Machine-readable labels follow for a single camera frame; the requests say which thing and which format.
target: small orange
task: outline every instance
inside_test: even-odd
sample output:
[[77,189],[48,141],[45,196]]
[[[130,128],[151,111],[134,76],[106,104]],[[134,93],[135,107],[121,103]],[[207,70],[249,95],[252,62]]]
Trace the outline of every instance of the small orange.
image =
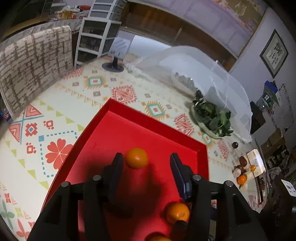
[[243,185],[246,181],[247,181],[247,176],[245,174],[240,175],[237,178],[237,183],[240,184],[240,185]]
[[150,239],[150,241],[171,241],[171,240],[163,236],[156,236]]
[[178,220],[187,221],[190,211],[184,203],[173,203],[168,207],[166,218],[170,224],[175,224]]
[[251,172],[254,172],[256,170],[256,166],[255,165],[251,165],[250,166],[250,170],[251,170]]
[[146,151],[141,148],[132,148],[128,150],[125,159],[127,165],[132,169],[145,167],[149,163]]

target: red box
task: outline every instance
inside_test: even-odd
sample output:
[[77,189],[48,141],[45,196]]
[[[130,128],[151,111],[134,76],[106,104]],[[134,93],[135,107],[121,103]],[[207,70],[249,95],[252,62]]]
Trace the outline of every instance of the red box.
[[[76,141],[59,169],[45,199],[48,202],[61,182],[84,182],[101,174],[117,152],[140,147],[149,158],[146,168],[133,170],[124,166],[116,197],[132,206],[130,219],[119,219],[105,212],[111,240],[144,240],[153,232],[170,236],[171,225],[164,218],[164,209],[171,202],[181,201],[170,170],[170,155],[178,153],[183,164],[208,179],[207,148],[139,111],[112,99],[96,114]],[[84,231],[82,218],[79,229]]]

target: patterned tablecloth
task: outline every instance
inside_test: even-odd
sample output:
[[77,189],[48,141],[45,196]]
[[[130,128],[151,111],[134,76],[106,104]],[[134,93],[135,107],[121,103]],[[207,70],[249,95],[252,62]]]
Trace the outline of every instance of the patterned tablecloth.
[[[19,240],[26,240],[41,211],[47,191],[72,145],[102,105],[113,98],[207,145],[213,182],[236,180],[238,158],[256,148],[235,136],[212,139],[189,117],[179,93],[136,78],[127,70],[101,68],[106,58],[77,69],[31,102],[0,140],[0,213]],[[231,143],[238,142],[233,149]],[[243,192],[250,207],[260,211],[256,184]]]

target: picture frame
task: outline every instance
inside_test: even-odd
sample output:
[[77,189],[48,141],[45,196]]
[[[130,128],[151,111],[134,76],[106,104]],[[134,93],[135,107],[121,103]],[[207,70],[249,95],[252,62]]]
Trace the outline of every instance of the picture frame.
[[274,30],[260,54],[260,58],[264,62],[272,78],[275,78],[284,64],[288,54],[288,50],[281,37],[277,31]]

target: red tray edge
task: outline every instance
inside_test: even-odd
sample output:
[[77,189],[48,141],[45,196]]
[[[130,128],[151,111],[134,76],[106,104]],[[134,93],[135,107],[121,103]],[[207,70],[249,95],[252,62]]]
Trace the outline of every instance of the red tray edge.
[[123,118],[132,121],[148,130],[151,130],[159,135],[162,135],[165,138],[168,138],[180,145],[186,146],[189,149],[196,150],[198,154],[198,158],[201,160],[206,161],[200,161],[198,163],[199,169],[202,170],[199,174],[202,175],[207,180],[209,179],[209,170],[208,170],[208,159],[207,159],[207,146],[183,133],[180,131],[173,129],[172,127],[157,121],[156,119],[147,116],[143,113],[141,113],[138,110],[135,110],[127,105],[121,104],[117,102],[116,100],[109,99],[103,107],[99,110],[99,112],[94,116],[94,118],[91,120],[91,122],[87,125],[85,130],[88,130],[87,132],[83,131],[83,133],[79,136],[75,144],[73,145],[72,149],[70,150],[68,156],[64,160],[62,166],[58,170],[49,190],[46,195],[46,198],[43,202],[43,206],[41,211],[44,209],[46,203],[49,201],[49,199],[52,197],[54,192],[57,190],[59,185],[65,181],[68,174],[70,173],[70,170],[76,161],[78,155],[80,154],[81,150],[83,149],[84,145],[86,144],[89,137],[92,135],[94,130],[96,129],[97,125],[100,123],[102,118],[105,116],[105,114],[111,111],[115,114],[118,114],[122,116]]

